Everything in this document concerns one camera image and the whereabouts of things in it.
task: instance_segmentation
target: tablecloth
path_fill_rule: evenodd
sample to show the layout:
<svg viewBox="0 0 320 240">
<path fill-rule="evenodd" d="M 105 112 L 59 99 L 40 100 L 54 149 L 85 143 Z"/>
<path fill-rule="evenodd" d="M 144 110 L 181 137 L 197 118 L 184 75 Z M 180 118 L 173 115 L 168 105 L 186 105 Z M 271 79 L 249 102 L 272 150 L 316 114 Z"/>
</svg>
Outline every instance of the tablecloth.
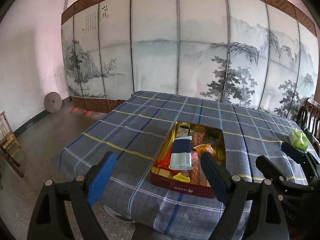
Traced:
<svg viewBox="0 0 320 240">
<path fill-rule="evenodd" d="M 307 184 L 301 166 L 280 149 L 294 121 L 255 110 L 198 98 L 135 92 L 65 147 L 54 163 L 71 178 L 86 174 L 107 151 L 117 155 L 116 168 L 101 201 L 127 217 L 181 239 L 208 239 L 224 206 L 216 199 L 195 197 L 154 186 L 150 168 L 175 121 L 223 130 L 226 168 L 246 181 L 261 182 L 255 166 L 265 155 L 292 182 Z M 318 159 L 312 145 L 308 150 Z M 234 239 L 244 231 L 251 203 L 247 202 Z"/>
</svg>

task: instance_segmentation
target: dark green baseboard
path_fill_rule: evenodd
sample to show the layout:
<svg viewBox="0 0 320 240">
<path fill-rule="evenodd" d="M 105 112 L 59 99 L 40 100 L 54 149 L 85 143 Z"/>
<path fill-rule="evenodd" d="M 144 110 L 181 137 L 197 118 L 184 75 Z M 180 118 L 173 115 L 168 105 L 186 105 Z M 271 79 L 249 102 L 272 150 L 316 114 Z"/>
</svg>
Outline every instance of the dark green baseboard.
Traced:
<svg viewBox="0 0 320 240">
<path fill-rule="evenodd" d="M 62 100 L 62 105 L 68 103 L 71 101 L 71 97 L 67 97 L 65 99 Z M 41 120 L 42 118 L 44 118 L 45 116 L 47 116 L 48 114 L 50 114 L 47 110 L 43 110 L 42 112 L 40 112 L 39 114 L 35 115 L 34 117 L 32 117 L 30 120 L 26 121 L 22 126 L 20 126 L 19 128 L 17 128 L 17 130 L 15 130 L 13 133 L 16 137 L 18 137 L 20 134 L 22 134 L 25 130 L 27 130 L 28 128 L 30 128 L 31 126 L 33 126 L 36 122 L 38 122 L 39 120 Z"/>
</svg>

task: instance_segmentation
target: wooden chair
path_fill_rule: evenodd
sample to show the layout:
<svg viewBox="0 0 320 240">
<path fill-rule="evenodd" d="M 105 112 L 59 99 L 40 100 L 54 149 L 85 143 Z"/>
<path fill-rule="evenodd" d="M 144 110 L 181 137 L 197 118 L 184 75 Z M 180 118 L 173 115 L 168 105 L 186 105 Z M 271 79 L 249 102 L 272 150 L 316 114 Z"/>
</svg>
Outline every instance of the wooden chair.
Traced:
<svg viewBox="0 0 320 240">
<path fill-rule="evenodd" d="M 320 104 L 312 98 L 307 98 L 304 106 L 299 109 L 296 123 L 302 130 L 308 128 L 309 132 L 319 141 Z M 320 156 L 320 147 L 317 143 L 313 146 Z"/>
<path fill-rule="evenodd" d="M 2 137 L 6 137 L 6 140 L 1 145 L 3 149 L 9 149 L 12 146 L 12 144 L 14 144 L 14 143 L 18 147 L 11 154 L 11 157 L 13 157 L 19 150 L 21 150 L 21 146 L 20 146 L 17 138 L 15 137 L 14 133 L 11 130 L 9 122 L 8 122 L 7 118 L 5 117 L 4 111 L 0 114 L 0 139 Z"/>
</svg>

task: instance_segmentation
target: concrete floor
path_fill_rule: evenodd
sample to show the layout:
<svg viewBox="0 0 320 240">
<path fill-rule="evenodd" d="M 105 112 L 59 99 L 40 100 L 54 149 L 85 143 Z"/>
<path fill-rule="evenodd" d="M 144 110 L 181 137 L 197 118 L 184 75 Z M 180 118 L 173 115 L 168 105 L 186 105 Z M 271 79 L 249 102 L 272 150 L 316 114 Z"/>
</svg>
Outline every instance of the concrete floor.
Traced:
<svg viewBox="0 0 320 240">
<path fill-rule="evenodd" d="M 104 116 L 101 113 L 84 116 L 82 111 L 70 114 L 72 109 L 72 103 L 67 102 L 58 112 L 49 114 L 18 137 L 22 151 L 15 155 L 15 159 L 21 165 L 23 179 L 0 157 L 4 188 L 0 190 L 0 216 L 17 240 L 27 238 L 31 214 L 44 182 L 47 179 L 55 182 L 69 180 L 51 164 L 51 158 Z M 66 206 L 75 239 L 81 240 L 71 203 L 66 202 Z M 131 239 L 132 223 L 108 215 L 102 203 L 95 203 L 92 209 L 110 240 Z"/>
</svg>

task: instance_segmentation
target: wooden chair backrest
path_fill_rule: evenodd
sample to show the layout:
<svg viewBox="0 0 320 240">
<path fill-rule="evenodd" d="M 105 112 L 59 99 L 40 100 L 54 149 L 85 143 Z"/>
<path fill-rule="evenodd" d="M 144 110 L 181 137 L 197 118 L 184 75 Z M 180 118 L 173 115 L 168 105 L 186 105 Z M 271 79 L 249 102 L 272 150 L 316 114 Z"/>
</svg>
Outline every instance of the wooden chair backrest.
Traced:
<svg viewBox="0 0 320 240">
<path fill-rule="evenodd" d="M 306 127 L 314 137 L 319 138 L 320 104 L 311 98 L 307 98 L 304 105 L 308 109 Z"/>
</svg>

